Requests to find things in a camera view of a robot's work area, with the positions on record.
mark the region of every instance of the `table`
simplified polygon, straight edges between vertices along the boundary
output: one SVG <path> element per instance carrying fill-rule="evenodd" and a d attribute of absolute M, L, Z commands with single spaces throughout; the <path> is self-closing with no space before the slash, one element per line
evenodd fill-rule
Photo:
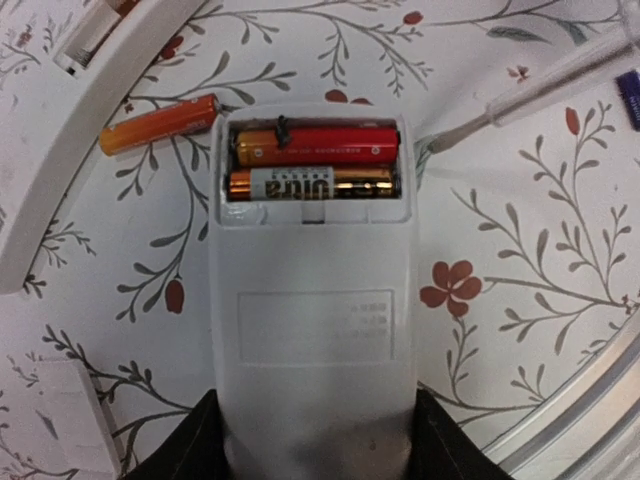
<path fill-rule="evenodd" d="M 241 3 L 205 5 L 113 121 L 214 92 L 238 108 L 401 110 L 420 139 L 618 19 L 613 0 Z M 3 105 L 29 101 L 20 76 L 38 74 L 37 59 L 90 4 L 0 1 Z M 637 323 L 635 143 L 607 84 L 418 165 L 420 381 L 478 445 L 490 449 L 553 403 Z M 74 474 L 41 411 L 39 359 L 84 362 L 124 470 L 215 385 L 209 163 L 207 135 L 87 156 L 24 290 L 0 297 L 0 465 L 10 478 Z"/>

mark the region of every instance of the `blue object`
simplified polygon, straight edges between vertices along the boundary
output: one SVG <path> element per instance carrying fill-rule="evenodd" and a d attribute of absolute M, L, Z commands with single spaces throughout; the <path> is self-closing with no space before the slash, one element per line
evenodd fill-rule
<path fill-rule="evenodd" d="M 632 70 L 616 78 L 616 83 L 631 125 L 638 132 L 640 131 L 640 75 L 636 70 Z"/>

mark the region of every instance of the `transparent plastic tube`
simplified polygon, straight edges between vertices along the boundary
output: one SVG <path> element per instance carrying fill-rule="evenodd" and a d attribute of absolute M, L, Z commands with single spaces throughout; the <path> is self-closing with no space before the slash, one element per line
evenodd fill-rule
<path fill-rule="evenodd" d="M 618 0 L 622 21 L 546 70 L 487 104 L 486 120 L 504 126 L 640 65 L 640 0 Z"/>

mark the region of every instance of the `white plastic object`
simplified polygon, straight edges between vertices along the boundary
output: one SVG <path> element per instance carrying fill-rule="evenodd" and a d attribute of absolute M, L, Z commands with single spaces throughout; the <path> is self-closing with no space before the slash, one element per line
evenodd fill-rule
<path fill-rule="evenodd" d="M 100 10 L 104 0 L 94 7 Z M 0 120 L 0 294 L 20 290 L 42 235 L 98 133 L 171 36 L 203 0 L 141 1 L 86 69 L 67 71 L 62 50 L 22 75 L 19 102 Z M 93 16 L 92 9 L 88 15 Z"/>
<path fill-rule="evenodd" d="M 117 478 L 120 462 L 82 362 L 39 362 L 38 378 L 69 468 L 91 474 L 89 478 Z"/>
<path fill-rule="evenodd" d="M 230 127 L 279 115 L 395 124 L 400 198 L 227 202 Z M 401 478 L 417 385 L 412 145 L 402 117 L 366 106 L 263 106 L 216 120 L 212 334 L 237 478 Z"/>
<path fill-rule="evenodd" d="M 504 126 L 613 80 L 640 63 L 640 2 L 619 0 L 622 22 L 594 36 L 540 75 L 491 101 L 488 120 Z"/>

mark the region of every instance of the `flower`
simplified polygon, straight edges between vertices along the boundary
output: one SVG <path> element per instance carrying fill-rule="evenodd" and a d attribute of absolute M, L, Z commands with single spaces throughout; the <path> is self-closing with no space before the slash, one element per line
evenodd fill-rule
<path fill-rule="evenodd" d="M 522 83 L 529 78 L 529 67 L 518 65 L 516 68 L 507 68 L 511 78 L 517 78 L 518 83 Z"/>
<path fill-rule="evenodd" d="M 565 117 L 567 120 L 567 127 L 569 128 L 569 131 L 577 136 L 580 133 L 580 119 L 578 118 L 578 112 L 576 112 L 573 108 L 567 107 L 567 110 L 565 111 Z"/>
<path fill-rule="evenodd" d="M 184 287 L 179 278 L 180 277 L 176 277 L 171 280 L 164 290 L 164 300 L 167 304 L 167 310 L 172 313 L 182 313 L 182 306 L 184 305 Z"/>
<path fill-rule="evenodd" d="M 335 103 L 349 103 L 349 99 L 347 95 L 342 90 L 330 90 L 324 94 L 324 99 L 327 102 L 335 102 Z M 373 105 L 369 100 L 364 97 L 356 98 L 355 100 L 351 100 L 351 103 L 357 103 L 360 105 Z"/>
<path fill-rule="evenodd" d="M 467 260 L 454 263 L 451 269 L 445 262 L 433 266 L 435 287 L 420 290 L 420 300 L 429 308 L 437 308 L 445 301 L 451 315 L 462 317 L 469 312 L 469 305 L 458 300 L 472 300 L 482 290 L 482 281 L 472 277 L 473 266 Z"/>
<path fill-rule="evenodd" d="M 169 60 L 170 58 L 175 57 L 176 49 L 180 45 L 182 45 L 182 42 L 184 42 L 184 37 L 182 37 L 182 35 L 176 35 L 175 37 L 173 37 L 162 48 L 162 51 L 160 52 L 160 57 L 162 57 L 163 60 Z"/>
<path fill-rule="evenodd" d="M 414 12 L 407 13 L 404 16 L 403 21 L 405 25 L 417 25 L 422 21 L 423 18 L 424 17 L 422 16 L 422 13 L 416 10 Z"/>

